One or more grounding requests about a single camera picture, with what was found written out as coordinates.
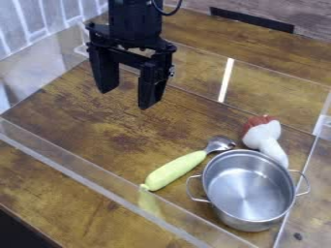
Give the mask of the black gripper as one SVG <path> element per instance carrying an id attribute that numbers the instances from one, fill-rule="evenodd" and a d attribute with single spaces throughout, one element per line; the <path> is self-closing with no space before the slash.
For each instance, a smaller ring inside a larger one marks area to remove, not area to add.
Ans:
<path id="1" fill-rule="evenodd" d="M 89 53 L 97 86 L 103 94 L 119 86 L 119 63 L 142 67 L 139 108 L 163 97 L 173 74 L 177 47 L 162 38 L 165 0 L 109 0 L 109 24 L 90 22 Z"/>

